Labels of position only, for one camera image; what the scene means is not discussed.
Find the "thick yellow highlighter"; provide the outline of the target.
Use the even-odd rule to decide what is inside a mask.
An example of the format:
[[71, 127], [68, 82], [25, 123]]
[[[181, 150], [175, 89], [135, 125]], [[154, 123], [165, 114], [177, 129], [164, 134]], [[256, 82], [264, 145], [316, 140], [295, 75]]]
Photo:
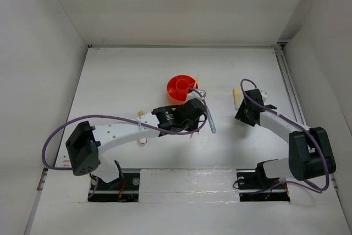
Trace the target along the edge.
[[240, 96], [239, 88], [234, 88], [233, 89], [233, 99], [234, 99], [235, 109], [238, 110], [240, 108], [240, 105], [241, 105], [241, 96]]

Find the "blue grey marker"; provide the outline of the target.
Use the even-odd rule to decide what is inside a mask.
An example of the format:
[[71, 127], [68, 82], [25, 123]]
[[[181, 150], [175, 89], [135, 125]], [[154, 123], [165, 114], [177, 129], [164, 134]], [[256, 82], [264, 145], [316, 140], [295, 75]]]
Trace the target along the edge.
[[210, 128], [211, 128], [211, 132], [213, 134], [215, 134], [217, 132], [217, 129], [216, 129], [216, 126], [215, 126], [215, 123], [214, 123], [214, 120], [212, 118], [212, 115], [211, 115], [211, 112], [209, 109], [207, 109], [207, 119], [208, 119], [208, 123], [210, 125]]

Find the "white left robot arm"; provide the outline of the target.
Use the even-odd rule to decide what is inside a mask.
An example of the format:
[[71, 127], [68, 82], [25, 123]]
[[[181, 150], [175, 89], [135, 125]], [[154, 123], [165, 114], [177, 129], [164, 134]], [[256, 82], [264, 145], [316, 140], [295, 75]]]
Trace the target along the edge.
[[143, 138], [191, 134], [198, 131], [201, 117], [206, 117], [205, 105], [191, 99], [182, 105], [155, 108], [135, 120], [98, 126], [81, 122], [65, 143], [73, 175], [91, 174], [117, 189], [123, 181], [122, 170], [117, 160], [104, 157], [105, 152]]

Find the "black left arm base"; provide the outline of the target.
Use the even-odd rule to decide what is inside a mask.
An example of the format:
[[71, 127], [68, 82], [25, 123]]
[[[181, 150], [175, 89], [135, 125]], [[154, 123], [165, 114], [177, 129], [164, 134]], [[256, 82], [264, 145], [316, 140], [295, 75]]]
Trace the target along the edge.
[[137, 203], [139, 201], [141, 169], [121, 169], [115, 161], [119, 177], [106, 183], [90, 174], [91, 183], [87, 200], [92, 203]]

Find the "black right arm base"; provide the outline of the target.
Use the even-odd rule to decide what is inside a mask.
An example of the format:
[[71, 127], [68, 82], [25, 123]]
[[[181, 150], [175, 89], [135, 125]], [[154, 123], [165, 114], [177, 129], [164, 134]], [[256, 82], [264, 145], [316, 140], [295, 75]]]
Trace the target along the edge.
[[239, 191], [240, 202], [290, 202], [285, 178], [267, 178], [262, 166], [255, 169], [236, 169], [233, 188]]

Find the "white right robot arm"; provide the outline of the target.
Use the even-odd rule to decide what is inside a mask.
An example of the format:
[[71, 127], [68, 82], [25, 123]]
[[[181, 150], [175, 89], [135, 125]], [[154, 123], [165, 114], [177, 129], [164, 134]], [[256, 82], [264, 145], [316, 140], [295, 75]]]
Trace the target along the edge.
[[329, 176], [336, 171], [336, 161], [327, 131], [322, 127], [310, 128], [282, 117], [276, 107], [265, 105], [259, 89], [244, 92], [244, 99], [235, 119], [250, 125], [261, 126], [279, 136], [288, 144], [288, 157], [260, 162], [260, 171], [254, 174], [255, 183], [268, 187], [275, 178], [293, 177], [307, 181]]

